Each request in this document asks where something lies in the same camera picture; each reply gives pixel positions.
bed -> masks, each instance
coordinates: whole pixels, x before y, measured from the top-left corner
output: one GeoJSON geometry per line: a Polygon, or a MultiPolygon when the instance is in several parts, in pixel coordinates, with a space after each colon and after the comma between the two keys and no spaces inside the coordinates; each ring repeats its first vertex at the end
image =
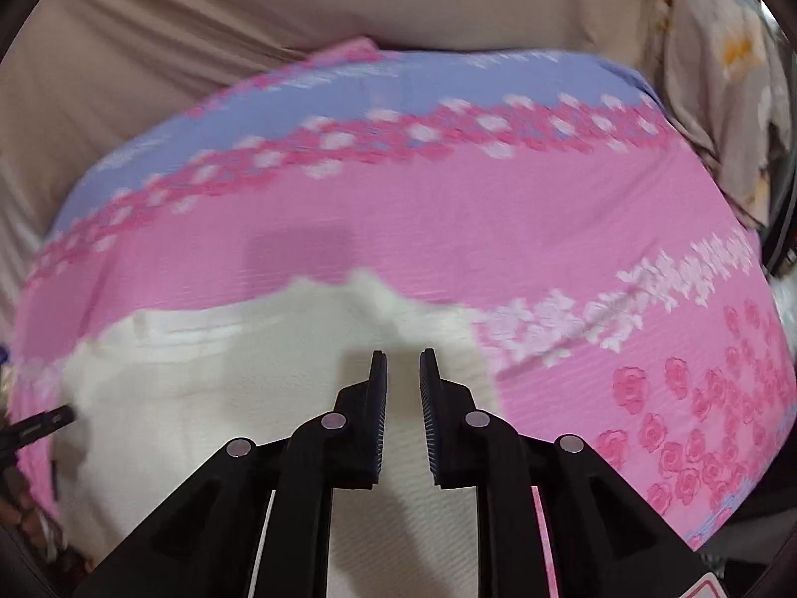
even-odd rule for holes
{"type": "MultiPolygon", "coordinates": [[[[761,76],[756,136],[772,126],[782,144],[765,37],[724,67],[761,76]]],[[[99,559],[220,443],[284,437],[381,348],[384,482],[333,516],[330,591],[409,578],[421,595],[471,593],[473,498],[437,493],[424,459],[417,356],[433,346],[481,407],[538,438],[577,431],[699,547],[767,469],[797,399],[749,230],[760,201],[724,190],[728,205],[695,153],[703,126],[672,116],[656,74],[357,39],[104,157],[18,309],[14,415],[67,400],[83,417],[56,443],[59,505],[48,443],[25,452],[37,500],[99,559]]],[[[751,172],[740,190],[755,193],[751,172]]]]}

silver rivet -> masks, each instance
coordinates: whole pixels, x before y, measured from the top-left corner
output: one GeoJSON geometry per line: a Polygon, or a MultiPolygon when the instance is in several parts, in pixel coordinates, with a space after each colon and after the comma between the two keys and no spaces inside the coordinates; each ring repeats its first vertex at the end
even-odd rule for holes
{"type": "Polygon", "coordinates": [[[333,411],[321,419],[321,425],[328,430],[338,430],[346,424],[346,416],[333,411]]]}
{"type": "Polygon", "coordinates": [[[578,436],[568,434],[559,439],[559,447],[571,454],[577,454],[584,449],[584,441],[578,436]]]}
{"type": "Polygon", "coordinates": [[[235,439],[227,443],[227,453],[232,458],[241,458],[252,451],[252,443],[246,439],[235,439]]]}
{"type": "Polygon", "coordinates": [[[471,427],[487,427],[490,417],[484,411],[471,411],[465,416],[465,422],[471,427]]]}

pink rose pattern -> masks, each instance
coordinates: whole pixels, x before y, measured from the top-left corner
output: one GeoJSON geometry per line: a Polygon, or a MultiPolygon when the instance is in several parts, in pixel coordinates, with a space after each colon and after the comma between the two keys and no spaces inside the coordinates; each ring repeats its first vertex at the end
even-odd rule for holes
{"type": "MultiPolygon", "coordinates": [[[[785,436],[769,433],[759,417],[767,407],[780,404],[786,410],[797,401],[797,390],[788,371],[791,356],[774,310],[763,315],[759,306],[748,299],[741,311],[726,306],[724,320],[732,344],[724,351],[724,366],[705,370],[698,378],[702,383],[692,383],[688,363],[676,356],[669,357],[664,370],[653,377],[637,367],[618,368],[612,377],[615,403],[631,415],[643,413],[649,394],[657,393],[658,385],[663,383],[668,393],[690,404],[692,416],[700,423],[709,416],[711,424],[720,421],[723,430],[720,440],[712,443],[714,451],[708,450],[702,427],[692,429],[683,440],[674,439],[664,418],[652,412],[641,417],[637,433],[640,449],[657,457],[662,478],[648,487],[648,503],[664,516],[674,505],[690,506],[702,491],[705,495],[700,496],[707,497],[716,513],[716,528],[732,514],[728,499],[746,482],[760,479],[785,436]],[[764,354],[756,353],[753,341],[746,335],[751,330],[764,337],[764,354]],[[752,386],[745,381],[750,379],[752,386]],[[740,443],[747,443],[748,439],[753,447],[742,453],[740,443]]],[[[620,470],[630,455],[629,435],[624,430],[604,431],[597,438],[595,449],[620,470]]],[[[707,536],[695,535],[690,546],[699,548],[704,537],[707,536]]]]}

